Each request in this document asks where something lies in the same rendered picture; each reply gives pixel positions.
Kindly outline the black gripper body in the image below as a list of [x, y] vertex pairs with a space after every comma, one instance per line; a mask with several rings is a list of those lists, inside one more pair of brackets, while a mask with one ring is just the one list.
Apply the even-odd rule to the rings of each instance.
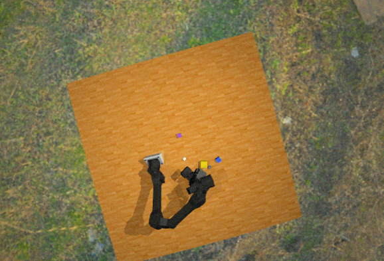
[[[195, 179], [198, 180], [196, 177], [193, 177], [194, 174], [192, 174], [191, 172], [192, 172], [192, 170], [189, 167], [184, 168], [184, 170], [182, 170], [182, 172], [181, 172], [181, 175], [184, 178], [187, 177], [187, 179], [189, 180], [189, 186], [190, 186], [190, 183], [192, 182], [192, 180], [195, 180]], [[198, 180], [198, 181], [200, 182], [200, 180]]]

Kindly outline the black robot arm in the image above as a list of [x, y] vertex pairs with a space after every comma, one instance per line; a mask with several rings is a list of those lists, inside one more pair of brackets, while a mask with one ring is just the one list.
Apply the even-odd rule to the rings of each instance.
[[206, 202], [207, 189], [215, 187], [211, 174], [207, 175], [202, 169], [194, 171], [194, 176], [198, 180], [192, 180], [190, 187], [186, 188], [188, 194], [192, 194], [187, 204], [181, 208], [172, 218], [164, 218], [161, 211], [161, 185], [165, 183], [165, 176], [159, 170], [160, 162], [157, 159], [150, 159], [147, 172], [151, 174], [153, 181], [153, 209], [149, 216], [149, 225], [160, 230], [162, 228], [176, 228], [176, 226], [192, 211], [201, 207]]

